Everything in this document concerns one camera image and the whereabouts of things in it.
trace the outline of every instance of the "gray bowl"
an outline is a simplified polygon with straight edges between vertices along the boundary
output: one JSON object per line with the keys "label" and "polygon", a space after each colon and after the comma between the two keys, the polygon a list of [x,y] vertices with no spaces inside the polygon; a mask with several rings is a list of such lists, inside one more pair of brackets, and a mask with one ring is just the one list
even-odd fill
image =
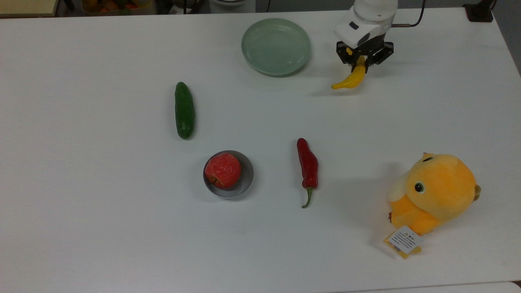
{"label": "gray bowl", "polygon": [[[210,181],[208,181],[208,179],[206,179],[206,176],[204,176],[204,169],[206,169],[206,165],[208,165],[208,161],[210,161],[210,159],[213,158],[214,156],[220,155],[222,153],[229,153],[229,154],[233,155],[234,157],[237,158],[237,160],[241,164],[241,177],[239,177],[239,181],[237,181],[237,184],[235,184],[234,186],[232,186],[228,189],[221,189],[221,188],[216,187],[215,185],[211,184]],[[252,162],[250,162],[250,160],[240,152],[231,151],[231,150],[218,152],[218,153],[214,154],[213,156],[211,156],[208,159],[208,161],[206,161],[206,164],[204,164],[204,168],[203,168],[204,184],[206,184],[206,187],[208,188],[208,190],[210,190],[211,192],[213,192],[215,195],[217,195],[220,198],[223,198],[223,199],[237,198],[240,195],[242,195],[243,193],[245,193],[253,182]]]}

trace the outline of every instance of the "light green plate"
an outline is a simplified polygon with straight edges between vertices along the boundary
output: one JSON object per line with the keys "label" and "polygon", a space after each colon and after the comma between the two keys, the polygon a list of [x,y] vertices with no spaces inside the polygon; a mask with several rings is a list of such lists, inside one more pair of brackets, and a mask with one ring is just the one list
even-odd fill
{"label": "light green plate", "polygon": [[254,23],[244,33],[241,46],[253,68],[272,76],[291,74],[311,57],[307,33],[293,21],[282,18]]}

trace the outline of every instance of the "cucumber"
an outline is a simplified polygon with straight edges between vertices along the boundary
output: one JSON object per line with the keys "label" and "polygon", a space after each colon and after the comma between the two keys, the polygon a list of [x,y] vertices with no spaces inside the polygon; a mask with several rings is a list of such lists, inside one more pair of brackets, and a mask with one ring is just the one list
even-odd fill
{"label": "cucumber", "polygon": [[195,126],[195,109],[192,93],[184,82],[176,85],[176,127],[177,134],[182,139],[192,136]]}

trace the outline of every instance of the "plush toy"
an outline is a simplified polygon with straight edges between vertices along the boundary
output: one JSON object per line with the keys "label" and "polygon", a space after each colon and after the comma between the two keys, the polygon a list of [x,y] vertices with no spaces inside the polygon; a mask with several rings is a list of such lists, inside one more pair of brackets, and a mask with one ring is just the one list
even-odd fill
{"label": "plush toy", "polygon": [[461,215],[480,191],[460,159],[425,153],[389,191],[389,219],[396,228],[406,225],[423,235]]}

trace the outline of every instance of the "apple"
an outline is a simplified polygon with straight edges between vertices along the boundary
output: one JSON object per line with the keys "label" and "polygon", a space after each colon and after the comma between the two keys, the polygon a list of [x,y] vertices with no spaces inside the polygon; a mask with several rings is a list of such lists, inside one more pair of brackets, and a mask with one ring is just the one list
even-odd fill
{"label": "apple", "polygon": [[232,154],[218,154],[206,164],[204,176],[218,188],[230,188],[239,181],[241,163]]}

